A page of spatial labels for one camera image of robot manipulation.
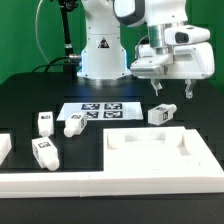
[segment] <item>black sticker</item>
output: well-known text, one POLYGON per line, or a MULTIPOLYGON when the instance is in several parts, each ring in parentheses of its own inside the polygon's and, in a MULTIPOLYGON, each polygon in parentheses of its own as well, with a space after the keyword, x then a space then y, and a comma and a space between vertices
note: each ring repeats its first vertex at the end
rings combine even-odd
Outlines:
POLYGON ((110 48, 109 44, 107 43, 106 39, 103 38, 100 42, 100 45, 98 46, 98 48, 110 48))
POLYGON ((40 144, 38 144, 40 148, 46 148, 51 146, 49 142, 42 142, 40 144))
POLYGON ((82 105, 82 110, 99 110, 100 104, 99 103, 84 103, 82 105))
POLYGON ((50 119, 50 118, 51 118, 50 115, 42 115, 42 116, 41 116, 41 119, 50 119))
POLYGON ((105 103, 105 110, 122 110, 122 103, 105 103))
POLYGON ((164 110, 166 110, 166 108, 165 107, 157 107, 156 110, 164 111, 164 110))
POLYGON ((84 119, 81 120, 81 128, 84 127, 84 119))
POLYGON ((163 120, 165 121, 167 119, 168 119, 168 111, 163 114, 163 120))
POLYGON ((103 117, 106 119, 123 118, 123 113, 122 113, 122 111, 105 111, 103 117))
POLYGON ((97 111, 88 111, 87 112, 87 119, 97 119, 99 117, 99 112, 97 111))
POLYGON ((81 117, 82 117, 81 115, 75 115, 75 114, 74 114, 71 118, 72 118, 72 119, 80 119, 81 117))
POLYGON ((36 155, 37 159, 39 159, 39 154, 38 154, 38 150, 36 147, 35 147, 35 155, 36 155))

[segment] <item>white tray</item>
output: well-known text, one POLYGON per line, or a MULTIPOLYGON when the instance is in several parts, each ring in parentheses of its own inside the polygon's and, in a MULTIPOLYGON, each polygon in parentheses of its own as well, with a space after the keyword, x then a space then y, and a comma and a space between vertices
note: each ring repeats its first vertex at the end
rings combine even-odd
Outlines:
POLYGON ((224 192, 224 173, 196 130, 104 130, 104 171, 1 174, 0 197, 224 192))

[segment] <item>green wall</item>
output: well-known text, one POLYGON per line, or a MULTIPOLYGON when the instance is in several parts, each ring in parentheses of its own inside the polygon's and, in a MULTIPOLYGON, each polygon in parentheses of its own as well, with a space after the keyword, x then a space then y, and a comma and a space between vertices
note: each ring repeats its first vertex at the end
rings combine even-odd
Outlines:
MULTIPOLYGON (((15 73, 30 72, 46 64, 35 38, 35 16, 39 0, 7 0, 0 8, 0 84, 15 73)), ((211 31, 210 43, 215 53, 216 72, 211 83, 224 92, 224 1, 188 0, 189 23, 211 31)), ((83 7, 69 14, 72 43, 75 53, 85 46, 83 7)), ((44 0, 39 20, 40 43, 49 60, 64 55, 61 15, 57 0, 44 0)), ((122 27, 122 45, 128 52, 129 63, 134 59, 134 46, 139 38, 137 28, 122 27)))

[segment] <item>black pole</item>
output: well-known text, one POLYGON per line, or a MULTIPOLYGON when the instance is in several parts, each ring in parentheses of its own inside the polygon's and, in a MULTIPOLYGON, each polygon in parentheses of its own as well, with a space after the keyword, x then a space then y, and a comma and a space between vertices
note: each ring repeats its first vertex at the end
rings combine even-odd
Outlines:
POLYGON ((63 23, 63 29, 64 29, 65 55, 69 56, 70 54, 73 54, 74 52, 73 52, 73 47, 72 47, 71 38, 70 38, 66 4, 65 4, 65 0, 58 0, 58 2, 61 9, 62 23, 63 23))

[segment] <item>black and white pattern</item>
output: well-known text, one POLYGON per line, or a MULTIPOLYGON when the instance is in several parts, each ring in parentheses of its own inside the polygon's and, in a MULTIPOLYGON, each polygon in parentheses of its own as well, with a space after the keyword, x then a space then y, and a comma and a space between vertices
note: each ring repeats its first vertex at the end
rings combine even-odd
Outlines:
POLYGON ((163 121, 168 119, 168 111, 163 114, 163 121))
POLYGON ((105 111, 103 117, 105 119, 117 119, 117 118, 123 118, 123 113, 122 111, 105 111))
POLYGON ((50 119, 50 118, 51 118, 50 115, 42 115, 42 116, 41 116, 41 119, 43 119, 43 120, 44 120, 44 119, 50 119))
POLYGON ((81 118, 81 115, 73 115, 71 118, 72 119, 80 119, 81 118))
POLYGON ((51 146, 51 145, 50 145, 49 142, 42 142, 42 143, 38 144, 38 146, 39 146, 40 148, 46 148, 46 147, 49 147, 49 146, 51 146))
POLYGON ((104 110, 122 110, 122 103, 105 103, 104 110))
POLYGON ((87 119, 98 119, 99 112, 98 111, 87 111, 87 119))
POLYGON ((156 110, 159 110, 159 111, 164 111, 164 110, 166 110, 167 108, 165 108, 165 107, 157 107, 156 108, 156 110))
POLYGON ((81 128, 83 128, 85 125, 84 119, 81 120, 81 128))
POLYGON ((84 103, 81 108, 81 110, 99 110, 99 109, 100 109, 99 103, 84 103))

